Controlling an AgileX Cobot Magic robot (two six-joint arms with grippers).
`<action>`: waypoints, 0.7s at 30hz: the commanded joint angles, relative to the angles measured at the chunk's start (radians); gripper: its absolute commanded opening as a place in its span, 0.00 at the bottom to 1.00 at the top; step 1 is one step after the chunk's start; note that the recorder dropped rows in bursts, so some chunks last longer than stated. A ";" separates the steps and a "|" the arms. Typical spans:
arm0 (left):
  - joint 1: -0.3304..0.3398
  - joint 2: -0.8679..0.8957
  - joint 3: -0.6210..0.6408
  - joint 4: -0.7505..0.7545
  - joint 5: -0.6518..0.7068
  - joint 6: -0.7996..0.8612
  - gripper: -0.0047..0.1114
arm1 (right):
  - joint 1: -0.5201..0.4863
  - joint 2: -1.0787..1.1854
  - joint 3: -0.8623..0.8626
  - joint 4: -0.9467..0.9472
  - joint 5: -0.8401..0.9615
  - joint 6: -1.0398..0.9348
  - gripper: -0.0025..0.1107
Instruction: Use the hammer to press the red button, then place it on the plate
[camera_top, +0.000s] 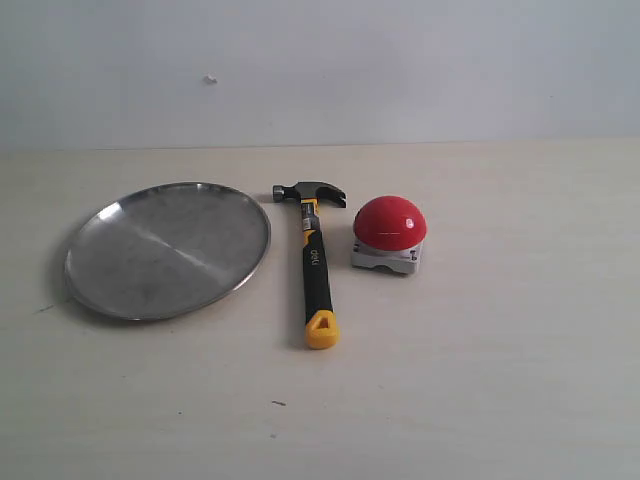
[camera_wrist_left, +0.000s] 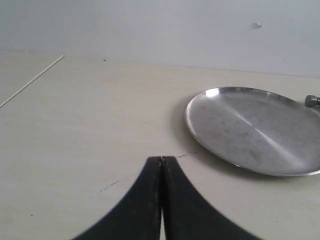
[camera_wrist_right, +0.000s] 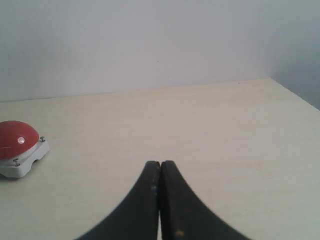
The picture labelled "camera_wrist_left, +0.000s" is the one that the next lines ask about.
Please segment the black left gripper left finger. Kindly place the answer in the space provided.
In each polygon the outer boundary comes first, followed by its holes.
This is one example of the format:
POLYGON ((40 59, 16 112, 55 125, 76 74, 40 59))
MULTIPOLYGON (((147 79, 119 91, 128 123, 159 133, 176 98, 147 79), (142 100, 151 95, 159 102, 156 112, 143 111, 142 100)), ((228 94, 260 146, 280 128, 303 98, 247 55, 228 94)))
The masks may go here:
POLYGON ((161 232, 161 157, 149 157, 112 210, 76 240, 158 240, 161 232))

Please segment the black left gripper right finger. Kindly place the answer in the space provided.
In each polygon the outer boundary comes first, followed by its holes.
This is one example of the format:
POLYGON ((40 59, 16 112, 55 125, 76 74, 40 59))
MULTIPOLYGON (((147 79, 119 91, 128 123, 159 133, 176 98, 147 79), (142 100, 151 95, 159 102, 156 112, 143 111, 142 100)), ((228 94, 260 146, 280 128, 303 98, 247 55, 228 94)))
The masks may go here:
POLYGON ((177 159, 162 161, 162 211, 167 240, 257 240, 213 206, 189 181, 177 159))

